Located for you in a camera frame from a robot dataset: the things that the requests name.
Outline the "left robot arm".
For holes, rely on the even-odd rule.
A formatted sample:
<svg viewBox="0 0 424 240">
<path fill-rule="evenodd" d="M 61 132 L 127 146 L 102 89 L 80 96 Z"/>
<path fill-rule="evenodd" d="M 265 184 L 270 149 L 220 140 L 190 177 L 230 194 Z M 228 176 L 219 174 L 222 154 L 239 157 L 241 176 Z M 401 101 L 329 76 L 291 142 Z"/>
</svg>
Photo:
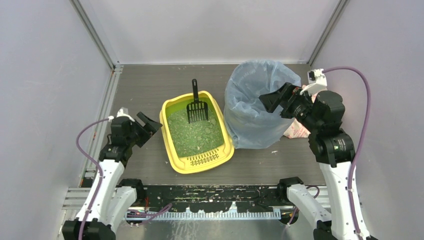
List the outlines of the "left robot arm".
<svg viewBox="0 0 424 240">
<path fill-rule="evenodd" d="M 95 160 L 75 141 L 78 150 L 94 165 L 96 175 L 81 209 L 73 220 L 66 220 L 61 233 L 65 240 L 115 240 L 117 229 L 127 211 L 146 193 L 140 179 L 121 179 L 133 154 L 133 147 L 142 147 L 163 126 L 137 113 L 140 121 L 121 108 L 115 116 L 94 122 L 109 122 L 111 133 Z"/>
</svg>

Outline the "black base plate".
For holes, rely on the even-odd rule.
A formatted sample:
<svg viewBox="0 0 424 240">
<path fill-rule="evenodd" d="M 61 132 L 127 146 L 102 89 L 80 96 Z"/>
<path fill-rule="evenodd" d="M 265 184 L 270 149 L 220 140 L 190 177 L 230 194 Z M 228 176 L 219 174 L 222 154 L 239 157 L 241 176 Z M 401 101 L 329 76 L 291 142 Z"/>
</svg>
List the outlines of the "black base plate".
<svg viewBox="0 0 424 240">
<path fill-rule="evenodd" d="M 235 204 L 237 213 L 265 213 L 273 208 L 292 209 L 294 205 L 279 196 L 276 185 L 145 185 L 144 199 L 133 207 L 160 210 L 171 203 L 170 212 L 228 212 Z"/>
</svg>

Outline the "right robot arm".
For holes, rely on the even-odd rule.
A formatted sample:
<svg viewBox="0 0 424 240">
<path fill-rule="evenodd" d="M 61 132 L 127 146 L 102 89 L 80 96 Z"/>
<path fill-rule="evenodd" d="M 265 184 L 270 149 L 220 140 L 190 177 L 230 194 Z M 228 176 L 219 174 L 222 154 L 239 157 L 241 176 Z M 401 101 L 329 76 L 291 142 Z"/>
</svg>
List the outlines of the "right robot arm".
<svg viewBox="0 0 424 240">
<path fill-rule="evenodd" d="M 326 210 L 299 177 L 280 179 L 276 197 L 293 204 L 306 218 L 316 240 L 370 240 L 354 181 L 355 145 L 342 129 L 345 106 L 342 97 L 322 90 L 315 98 L 304 89 L 285 83 L 277 91 L 262 94 L 265 110 L 282 107 L 280 116 L 296 119 L 308 131 L 308 143 L 323 173 L 330 209 Z"/>
</svg>

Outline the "yellow litter box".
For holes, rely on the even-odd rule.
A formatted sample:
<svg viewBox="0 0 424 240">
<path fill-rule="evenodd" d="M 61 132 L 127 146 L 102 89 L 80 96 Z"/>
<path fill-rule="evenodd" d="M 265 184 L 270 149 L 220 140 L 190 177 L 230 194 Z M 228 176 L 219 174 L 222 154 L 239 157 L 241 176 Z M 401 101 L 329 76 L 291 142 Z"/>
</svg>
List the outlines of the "yellow litter box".
<svg viewBox="0 0 424 240">
<path fill-rule="evenodd" d="M 159 114 L 160 123 L 163 125 L 161 132 L 170 165 L 180 174 L 193 174 L 215 168 L 227 162 L 233 156 L 235 151 L 232 144 L 233 141 L 229 136 L 224 123 L 223 113 L 216 100 L 205 90 L 199 91 L 198 96 L 201 101 L 207 103 L 208 112 L 212 111 L 216 114 L 222 131 L 224 144 L 197 155 L 178 157 L 168 127 L 167 118 L 176 111 L 186 110 L 187 104 L 190 104 L 193 101 L 193 93 L 187 93 L 166 100 L 163 103 Z"/>
</svg>

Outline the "green cat litter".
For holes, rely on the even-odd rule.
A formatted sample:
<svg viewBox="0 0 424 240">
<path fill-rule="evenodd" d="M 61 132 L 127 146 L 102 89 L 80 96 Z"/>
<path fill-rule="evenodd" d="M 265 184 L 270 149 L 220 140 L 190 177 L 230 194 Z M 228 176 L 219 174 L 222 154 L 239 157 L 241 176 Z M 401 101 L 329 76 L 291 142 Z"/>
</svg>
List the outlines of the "green cat litter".
<svg viewBox="0 0 424 240">
<path fill-rule="evenodd" d="M 169 132 L 178 157 L 198 155 L 224 144 L 224 138 L 217 115 L 208 111 L 208 120 L 188 122 L 184 109 L 167 118 Z"/>
</svg>

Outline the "pink patterned cloth bag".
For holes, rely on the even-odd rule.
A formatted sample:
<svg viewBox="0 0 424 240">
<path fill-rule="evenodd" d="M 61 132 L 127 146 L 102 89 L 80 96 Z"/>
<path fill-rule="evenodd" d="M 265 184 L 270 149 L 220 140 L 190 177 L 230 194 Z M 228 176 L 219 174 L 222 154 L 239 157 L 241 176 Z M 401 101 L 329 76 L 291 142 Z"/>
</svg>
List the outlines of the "pink patterned cloth bag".
<svg viewBox="0 0 424 240">
<path fill-rule="evenodd" d="M 293 120 L 291 125 L 283 133 L 283 136 L 288 139 L 307 138 L 309 135 L 310 135 L 310 131 L 308 131 L 296 119 Z"/>
</svg>

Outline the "black litter scoop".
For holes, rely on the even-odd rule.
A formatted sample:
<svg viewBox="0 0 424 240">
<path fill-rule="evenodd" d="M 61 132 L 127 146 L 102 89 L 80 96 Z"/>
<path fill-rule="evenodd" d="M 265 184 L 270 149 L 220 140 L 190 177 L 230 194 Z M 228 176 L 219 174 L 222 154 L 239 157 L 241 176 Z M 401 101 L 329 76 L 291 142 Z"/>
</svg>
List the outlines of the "black litter scoop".
<svg viewBox="0 0 424 240">
<path fill-rule="evenodd" d="M 193 101 L 186 106 L 188 123 L 192 124 L 199 121 L 208 121 L 208 104 L 199 99 L 198 82 L 196 79 L 191 81 Z"/>
</svg>

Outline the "blue bag lined bin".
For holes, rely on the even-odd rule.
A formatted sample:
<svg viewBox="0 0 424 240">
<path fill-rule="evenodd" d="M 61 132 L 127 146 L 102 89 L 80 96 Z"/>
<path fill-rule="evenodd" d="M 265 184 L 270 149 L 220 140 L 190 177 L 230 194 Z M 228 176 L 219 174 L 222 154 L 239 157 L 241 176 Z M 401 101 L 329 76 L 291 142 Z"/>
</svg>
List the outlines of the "blue bag lined bin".
<svg viewBox="0 0 424 240">
<path fill-rule="evenodd" d="M 266 149 L 278 142 L 293 123 L 278 106 L 266 111 L 259 97 L 285 83 L 300 86 L 301 77 L 279 61 L 248 60 L 232 72 L 224 91 L 224 123 L 236 149 Z"/>
</svg>

